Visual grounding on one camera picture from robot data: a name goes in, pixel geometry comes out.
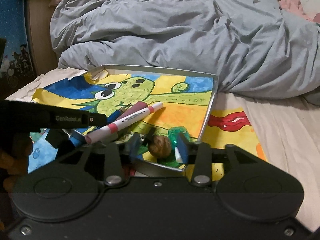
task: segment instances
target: circular cover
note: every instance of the circular cover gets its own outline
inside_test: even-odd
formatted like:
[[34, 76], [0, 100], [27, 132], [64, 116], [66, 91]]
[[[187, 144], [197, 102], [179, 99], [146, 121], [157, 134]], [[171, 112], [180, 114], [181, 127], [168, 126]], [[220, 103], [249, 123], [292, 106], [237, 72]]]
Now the circular cover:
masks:
[[73, 165], [52, 163], [20, 178], [12, 200], [27, 217], [63, 221], [87, 208], [98, 195], [98, 183]]
[[217, 184], [216, 193], [237, 216], [261, 222], [295, 216], [304, 197], [297, 179], [267, 163], [231, 170]]

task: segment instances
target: gray blanket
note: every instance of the gray blanket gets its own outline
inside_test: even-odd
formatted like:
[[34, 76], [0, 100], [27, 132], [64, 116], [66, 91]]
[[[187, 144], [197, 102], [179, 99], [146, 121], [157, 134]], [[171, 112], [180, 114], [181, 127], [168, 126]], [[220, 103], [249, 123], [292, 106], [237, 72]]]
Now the gray blanket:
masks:
[[319, 30], [277, 0], [63, 0], [50, 25], [61, 68], [187, 69], [219, 75], [220, 91], [318, 105]]

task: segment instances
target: silver bolt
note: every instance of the silver bolt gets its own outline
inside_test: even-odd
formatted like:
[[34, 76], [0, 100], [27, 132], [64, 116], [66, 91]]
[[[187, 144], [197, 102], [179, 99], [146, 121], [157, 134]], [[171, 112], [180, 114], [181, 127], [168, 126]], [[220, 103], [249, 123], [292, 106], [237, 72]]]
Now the silver bolt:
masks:
[[284, 234], [286, 236], [292, 236], [294, 234], [294, 229], [293, 228], [287, 228], [285, 231], [284, 231]]
[[155, 187], [161, 187], [162, 186], [162, 183], [161, 182], [155, 182], [154, 184], [153, 184]]
[[113, 185], [117, 185], [122, 181], [120, 176], [117, 175], [112, 175], [106, 178], [106, 184], [113, 186]]
[[198, 175], [195, 176], [195, 178], [193, 179], [197, 184], [206, 184], [210, 181], [210, 178], [208, 176], [205, 175]]
[[28, 235], [31, 235], [32, 230], [31, 230], [31, 227], [23, 226], [23, 227], [20, 229], [20, 232], [21, 232], [23, 235], [28, 236]]

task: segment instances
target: green cartoon dragon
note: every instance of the green cartoon dragon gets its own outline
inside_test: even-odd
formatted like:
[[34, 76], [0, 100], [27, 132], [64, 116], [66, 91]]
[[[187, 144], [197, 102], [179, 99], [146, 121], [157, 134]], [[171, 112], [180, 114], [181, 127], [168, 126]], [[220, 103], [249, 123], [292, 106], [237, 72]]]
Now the green cartoon dragon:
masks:
[[[95, 100], [75, 105], [91, 106], [92, 108], [88, 111], [109, 116], [120, 107], [126, 106], [130, 103], [134, 105], [138, 101], [143, 101], [148, 105], [155, 102], [167, 102], [207, 106], [211, 97], [211, 90], [205, 92], [184, 93], [189, 88], [189, 85], [185, 82], [175, 84], [171, 88], [171, 93], [151, 95], [154, 86], [155, 83], [152, 80], [143, 77], [131, 77], [121, 82], [111, 82], [101, 85], [101, 91], [92, 92]], [[146, 122], [137, 122], [131, 126], [130, 130], [132, 132], [146, 134], [150, 128], [151, 125]], [[157, 127], [156, 134], [167, 136], [168, 130], [162, 127]], [[147, 149], [141, 149], [140, 154], [146, 151]], [[163, 164], [176, 167], [179, 166], [179, 164], [175, 162], [175, 159], [164, 160]]]

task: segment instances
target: black pupil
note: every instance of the black pupil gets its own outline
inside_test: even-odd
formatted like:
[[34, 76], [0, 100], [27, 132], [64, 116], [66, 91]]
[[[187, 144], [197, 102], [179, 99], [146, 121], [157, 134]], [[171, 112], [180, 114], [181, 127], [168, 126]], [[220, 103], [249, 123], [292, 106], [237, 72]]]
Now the black pupil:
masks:
[[107, 97], [107, 96], [110, 96], [112, 94], [112, 91], [111, 90], [104, 90], [101, 95], [103, 97]]
[[114, 89], [115, 87], [116, 87], [116, 84], [109, 84], [105, 86], [105, 88], [108, 88], [108, 89]]
[[137, 84], [141, 84], [141, 83], [143, 83], [143, 82], [144, 82], [144, 79], [141, 79], [141, 78], [139, 78], [139, 79], [136, 80], [136, 83], [137, 83]]

